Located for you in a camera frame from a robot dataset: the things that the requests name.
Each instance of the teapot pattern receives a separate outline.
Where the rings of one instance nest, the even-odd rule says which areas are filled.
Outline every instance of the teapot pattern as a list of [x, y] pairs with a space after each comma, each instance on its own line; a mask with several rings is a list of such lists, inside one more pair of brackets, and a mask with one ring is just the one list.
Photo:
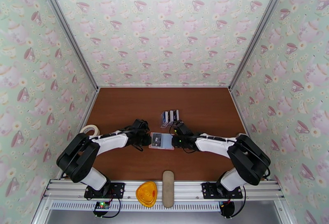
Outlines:
[[329, 223], [328, 5], [281, 0], [233, 87], [296, 223]]
[[[0, 223], [26, 223], [93, 87], [46, 0], [0, 1]], [[78, 27], [92, 34], [96, 24], [81, 18]]]
[[58, 2], [99, 86], [161, 87], [227, 86], [269, 0]]

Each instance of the gray floor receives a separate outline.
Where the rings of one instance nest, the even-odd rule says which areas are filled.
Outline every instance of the gray floor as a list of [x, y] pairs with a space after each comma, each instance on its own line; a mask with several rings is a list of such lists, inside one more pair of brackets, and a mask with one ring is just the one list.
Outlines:
[[53, 210], [47, 224], [281, 224], [272, 201], [249, 201], [233, 219], [224, 219], [217, 212], [121, 212], [113, 219], [95, 218], [92, 212]]

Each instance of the metal grate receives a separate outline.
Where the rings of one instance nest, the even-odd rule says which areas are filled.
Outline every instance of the metal grate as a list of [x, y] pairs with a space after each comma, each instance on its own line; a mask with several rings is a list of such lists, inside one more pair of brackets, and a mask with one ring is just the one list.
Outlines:
[[[54, 200], [51, 205], [52, 210], [76, 210], [93, 211], [96, 201], [62, 201]], [[117, 211], [119, 202], [112, 202], [109, 211]], [[161, 203], [156, 203], [153, 207], [147, 208], [139, 202], [122, 202], [122, 212], [219, 212], [218, 202], [178, 202], [171, 208], [165, 208]]]

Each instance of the black mounting plate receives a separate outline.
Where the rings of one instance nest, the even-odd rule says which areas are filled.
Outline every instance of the black mounting plate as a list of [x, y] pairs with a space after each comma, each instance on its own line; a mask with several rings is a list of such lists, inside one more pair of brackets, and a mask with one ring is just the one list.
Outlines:
[[224, 197], [221, 197], [217, 192], [216, 183], [205, 182], [201, 183], [203, 199], [242, 199], [241, 188], [236, 187], [233, 191], [227, 191]]
[[95, 198], [107, 198], [107, 199], [122, 199], [123, 193], [125, 192], [125, 184], [122, 182], [111, 182], [109, 186], [109, 192], [105, 196], [100, 196], [96, 190], [92, 187], [87, 186], [85, 190], [84, 197], [86, 199], [95, 199]]

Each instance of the wooden table surface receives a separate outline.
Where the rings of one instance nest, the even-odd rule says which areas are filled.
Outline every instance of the wooden table surface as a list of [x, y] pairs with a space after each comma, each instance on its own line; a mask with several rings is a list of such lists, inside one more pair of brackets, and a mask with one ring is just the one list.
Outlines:
[[[224, 137], [244, 133], [232, 99], [225, 88], [102, 88], [87, 124], [98, 126], [101, 134], [146, 120], [150, 132], [168, 133], [160, 128], [165, 110], [178, 109], [179, 117], [193, 132]], [[233, 165], [228, 158], [210, 152], [186, 154], [182, 149], [155, 150], [132, 146], [99, 155], [94, 167], [111, 180], [161, 180], [165, 170], [175, 180], [217, 180]]]

